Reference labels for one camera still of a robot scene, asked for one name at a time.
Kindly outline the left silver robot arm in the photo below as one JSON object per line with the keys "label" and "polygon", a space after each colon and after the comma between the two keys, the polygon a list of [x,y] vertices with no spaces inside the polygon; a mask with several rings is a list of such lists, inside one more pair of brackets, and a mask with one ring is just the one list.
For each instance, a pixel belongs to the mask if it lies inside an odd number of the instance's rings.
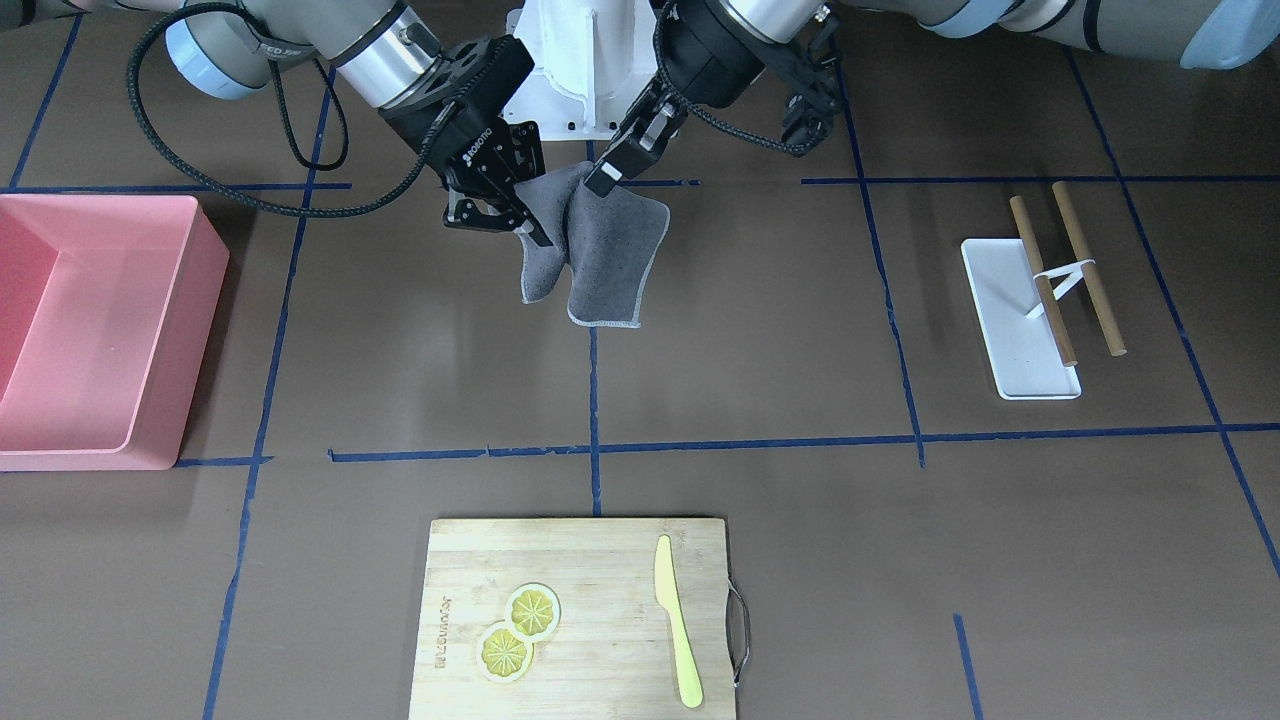
{"label": "left silver robot arm", "polygon": [[[1277,38],[1275,1],[863,1],[943,38],[998,27],[1091,53],[1230,70]],[[605,197],[654,167],[690,117],[723,135],[794,158],[831,132],[837,111],[838,17],[827,1],[667,1],[652,36],[655,74],[584,177]],[[716,115],[763,74],[790,88],[782,131],[769,138]]]}

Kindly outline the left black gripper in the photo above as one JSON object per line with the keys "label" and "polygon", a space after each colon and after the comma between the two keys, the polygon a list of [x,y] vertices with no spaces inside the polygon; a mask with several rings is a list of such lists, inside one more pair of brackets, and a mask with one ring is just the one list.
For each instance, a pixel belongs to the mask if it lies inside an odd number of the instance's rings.
{"label": "left black gripper", "polygon": [[584,187],[604,199],[621,181],[637,178],[666,154],[689,113],[676,101],[723,109],[763,72],[765,36],[728,1],[666,1],[658,12],[657,58],[667,79],[655,78],[657,95],[640,95],[623,117],[605,151],[584,177]]}

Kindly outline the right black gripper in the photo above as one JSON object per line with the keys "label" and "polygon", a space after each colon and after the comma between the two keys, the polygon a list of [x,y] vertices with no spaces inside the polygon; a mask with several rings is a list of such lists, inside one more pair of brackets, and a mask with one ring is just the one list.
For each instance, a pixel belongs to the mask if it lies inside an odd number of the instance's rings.
{"label": "right black gripper", "polygon": [[[536,126],[512,126],[503,111],[532,72],[532,58],[513,36],[481,37],[447,47],[380,118],[419,152],[451,195],[443,223],[452,229],[515,232],[535,246],[556,246],[547,228],[556,191],[515,190],[544,173]],[[483,206],[484,201],[492,208]]]}

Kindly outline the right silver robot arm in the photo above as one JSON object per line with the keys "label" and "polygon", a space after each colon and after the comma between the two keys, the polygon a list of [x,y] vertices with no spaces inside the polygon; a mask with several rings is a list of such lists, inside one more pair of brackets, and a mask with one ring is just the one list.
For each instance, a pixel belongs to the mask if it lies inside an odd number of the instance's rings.
{"label": "right silver robot arm", "polygon": [[[3,28],[101,10],[157,15],[125,65],[125,91],[148,142],[206,188],[278,215],[337,219],[394,202],[430,169],[449,195],[448,227],[516,232],[550,245],[516,190],[545,170],[538,128],[502,117],[534,68],[518,38],[447,47],[407,1],[5,1]],[[282,72],[305,63],[333,69],[411,147],[415,164],[389,192],[352,208],[284,206],[233,190],[180,158],[154,128],[140,74],[156,42],[192,86],[225,100],[269,86],[282,91]]]}

